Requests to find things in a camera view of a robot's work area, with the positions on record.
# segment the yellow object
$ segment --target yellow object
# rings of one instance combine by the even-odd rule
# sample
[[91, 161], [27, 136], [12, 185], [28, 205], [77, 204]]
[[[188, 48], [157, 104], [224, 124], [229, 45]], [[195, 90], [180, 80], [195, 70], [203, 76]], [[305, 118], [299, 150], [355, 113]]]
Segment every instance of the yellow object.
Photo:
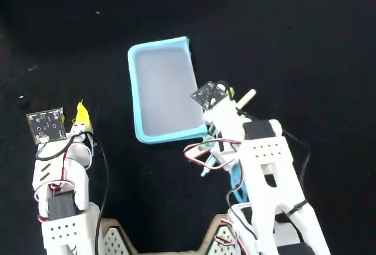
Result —
[[77, 116], [75, 119], [75, 123], [85, 123], [88, 127], [88, 130], [92, 130], [92, 124], [90, 123], [89, 112], [86, 110], [82, 101], [80, 101], [77, 105]]

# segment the black mat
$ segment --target black mat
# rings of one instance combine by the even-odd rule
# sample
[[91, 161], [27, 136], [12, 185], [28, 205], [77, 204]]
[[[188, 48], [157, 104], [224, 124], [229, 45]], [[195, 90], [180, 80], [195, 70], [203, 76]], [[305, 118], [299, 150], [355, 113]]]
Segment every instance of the black mat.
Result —
[[[374, 254], [371, 179], [376, 54], [375, 0], [20, 0], [2, 2], [0, 33], [1, 246], [41, 254], [32, 197], [36, 147], [25, 114], [84, 99], [110, 162], [106, 217], [136, 248], [198, 248], [216, 213], [226, 212], [225, 172], [199, 176], [182, 149], [147, 146], [134, 135], [127, 50], [186, 35], [198, 85], [225, 79], [247, 111], [277, 118], [309, 142], [307, 199], [333, 254]], [[303, 152], [292, 146], [299, 169]], [[90, 198], [100, 203], [100, 157]]]

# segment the black cable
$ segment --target black cable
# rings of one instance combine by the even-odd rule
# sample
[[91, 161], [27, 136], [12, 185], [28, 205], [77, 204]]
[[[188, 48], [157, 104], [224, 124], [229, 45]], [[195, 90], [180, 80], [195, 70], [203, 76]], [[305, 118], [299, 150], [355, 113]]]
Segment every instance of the black cable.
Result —
[[106, 168], [106, 188], [105, 188], [105, 193], [103, 195], [102, 206], [100, 207], [98, 221], [97, 221], [96, 230], [95, 230], [95, 255], [99, 255], [98, 238], [99, 238], [100, 221], [102, 219], [103, 210], [105, 208], [105, 204], [106, 204], [106, 201], [107, 201], [108, 190], [109, 190], [109, 186], [110, 186], [110, 171], [108, 169], [107, 158], [106, 158], [106, 155], [105, 155], [105, 151], [103, 150], [103, 147], [100, 145], [99, 141], [97, 140], [97, 138], [95, 138], [95, 136], [93, 135], [92, 132], [85, 131], [85, 132], [80, 132], [77, 135], [73, 135], [70, 138], [69, 142], [66, 144], [66, 146], [62, 150], [60, 150], [58, 153], [55, 153], [54, 155], [49, 156], [49, 157], [38, 157], [39, 154], [40, 154], [40, 152], [41, 152], [41, 150], [39, 150], [36, 153], [35, 158], [38, 159], [38, 160], [40, 160], [40, 161], [48, 161], [48, 160], [51, 160], [53, 158], [56, 158], [56, 157], [60, 156], [61, 154], [63, 154], [64, 152], [66, 152], [67, 149], [70, 147], [70, 145], [73, 143], [74, 139], [76, 137], [78, 137], [78, 136], [81, 136], [81, 135], [89, 135], [89, 136], [92, 137], [93, 142], [96, 143], [96, 145], [98, 146], [98, 148], [102, 152], [103, 161], [105, 163], [105, 168]]

